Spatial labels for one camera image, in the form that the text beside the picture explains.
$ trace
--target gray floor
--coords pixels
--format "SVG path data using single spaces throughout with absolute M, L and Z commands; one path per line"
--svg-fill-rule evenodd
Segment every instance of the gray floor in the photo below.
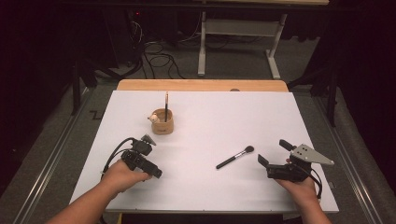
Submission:
M 236 37 L 235 40 L 241 42 L 252 38 Z M 222 43 L 209 42 L 208 46 L 212 48 L 206 52 L 204 78 L 271 79 L 263 54 L 265 47 L 270 44 L 268 39 L 261 39 L 216 49 Z M 294 80 L 303 73 L 316 44 L 317 41 L 300 43 L 294 38 L 280 42 L 276 62 L 284 81 Z M 158 47 L 152 46 L 148 50 L 154 51 Z M 197 76 L 197 46 L 179 45 L 175 49 L 164 45 L 164 50 L 175 58 L 183 77 L 201 78 Z M 156 64 L 164 62 L 164 58 L 155 61 Z M 147 63 L 145 71 L 148 78 L 152 78 Z M 155 72 L 156 78 L 169 78 L 167 66 L 155 68 Z M 171 77 L 179 78 L 175 67 L 171 69 Z M 140 70 L 130 78 L 145 78 L 145 75 Z M 103 115 L 110 94 L 116 87 L 115 81 L 99 79 L 97 88 L 84 92 L 84 104 L 76 116 L 70 116 L 71 90 L 65 94 L 2 196 L 0 223 L 12 223 L 14 220 L 16 223 L 43 223 L 68 205 L 100 125 L 100 120 L 94 118 L 94 111 L 96 117 Z M 291 91 L 294 92 L 314 148 L 332 158 L 336 164 L 323 167 L 340 209 L 339 213 L 329 214 L 329 218 L 333 223 L 346 224 L 396 223 L 393 191 L 356 130 L 342 93 L 337 93 L 336 127 L 332 128 L 323 114 L 326 99 L 311 97 L 308 90 L 309 86 L 299 86 Z M 59 159 L 46 163 L 48 158 Z M 32 189 L 35 189 L 36 194 L 31 193 Z M 117 214 L 105 214 L 105 218 L 109 223 L 116 223 Z

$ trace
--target forearm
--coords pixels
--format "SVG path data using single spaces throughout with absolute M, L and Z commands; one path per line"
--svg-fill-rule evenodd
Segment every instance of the forearm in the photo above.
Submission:
M 311 203 L 304 207 L 299 207 L 299 210 L 304 224 L 331 224 L 319 203 Z
M 113 189 L 98 184 L 48 223 L 96 223 L 116 194 Z

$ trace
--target dark background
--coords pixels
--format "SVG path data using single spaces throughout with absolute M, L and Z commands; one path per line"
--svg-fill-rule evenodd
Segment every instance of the dark background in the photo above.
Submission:
M 332 0 L 331 7 L 359 7 L 361 12 L 319 18 L 316 12 L 292 13 L 282 38 L 298 36 L 305 41 L 321 37 L 306 74 L 328 63 L 334 55 L 342 59 L 337 61 L 342 68 L 336 70 L 338 86 L 367 147 L 396 190 L 392 179 L 396 167 L 390 156 L 392 146 L 396 145 L 396 93 L 393 90 L 396 18 L 392 15 L 395 7 L 391 1 L 361 0 Z M 134 20 L 153 38 L 164 38 L 173 45 L 177 44 L 177 31 L 190 35 L 198 18 L 197 12 L 139 12 L 140 16 Z M 1 177 L 1 192 L 40 134 L 46 117 L 71 84 L 76 58 L 85 55 L 105 67 L 134 60 L 133 54 L 123 51 L 134 52 L 124 33 L 125 18 L 111 15 L 114 15 L 111 10 L 62 7 L 51 0 L 2 1 L 0 168 L 6 172 Z M 251 19 L 263 15 L 241 13 L 231 17 Z M 109 28 L 105 21 L 113 25 Z M 342 53 L 334 54 L 337 47 L 343 46 L 343 41 L 346 47 Z

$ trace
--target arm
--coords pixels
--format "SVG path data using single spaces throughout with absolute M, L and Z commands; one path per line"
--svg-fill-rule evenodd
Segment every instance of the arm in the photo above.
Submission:
M 277 179 L 276 182 L 290 193 L 300 210 L 304 224 L 331 223 L 320 207 L 313 179 L 308 177 L 299 183 Z
M 70 203 L 47 223 L 95 223 L 117 194 L 150 178 L 146 173 L 131 171 L 124 161 L 117 161 L 110 166 L 99 184 Z

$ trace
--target black brush handle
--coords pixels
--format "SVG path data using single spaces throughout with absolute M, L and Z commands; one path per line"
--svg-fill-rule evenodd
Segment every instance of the black brush handle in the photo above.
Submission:
M 235 157 L 231 157 L 230 159 L 228 159 L 227 161 L 224 161 L 222 163 L 220 163 L 219 165 L 216 166 L 216 169 L 219 169 L 225 165 L 227 165 L 228 163 L 232 162 L 235 160 Z

